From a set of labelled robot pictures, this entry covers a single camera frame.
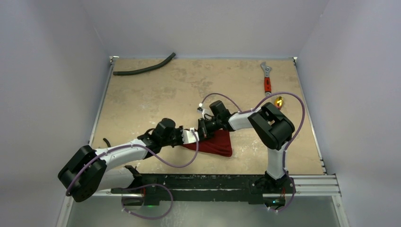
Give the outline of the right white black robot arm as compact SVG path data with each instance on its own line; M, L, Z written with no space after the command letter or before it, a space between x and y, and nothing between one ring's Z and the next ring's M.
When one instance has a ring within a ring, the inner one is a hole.
M254 111L230 113L222 101L210 106L212 115L203 112L198 119L198 136L201 140L210 139L218 130L238 131L254 129L268 150L268 164L265 180L270 192L278 192L284 186L285 155L284 147L292 139L295 131L293 123L272 103L265 103Z

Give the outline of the dark red cloth napkin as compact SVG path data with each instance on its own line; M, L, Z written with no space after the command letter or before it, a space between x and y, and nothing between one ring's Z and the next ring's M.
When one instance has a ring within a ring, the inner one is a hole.
M183 147L196 151L196 143L183 144ZM220 155L223 157L231 157L233 149L231 145L230 134L228 131L218 130L215 132L214 137L199 141L199 152Z

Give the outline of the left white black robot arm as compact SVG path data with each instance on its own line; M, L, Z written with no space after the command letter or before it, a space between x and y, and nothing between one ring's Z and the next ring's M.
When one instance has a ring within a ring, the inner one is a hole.
M66 196L82 202L99 190L106 172L131 161L157 157L161 148L183 145L193 135L193 131L176 127L173 120L164 118L130 142L110 148L80 147L58 173L58 179L66 188Z

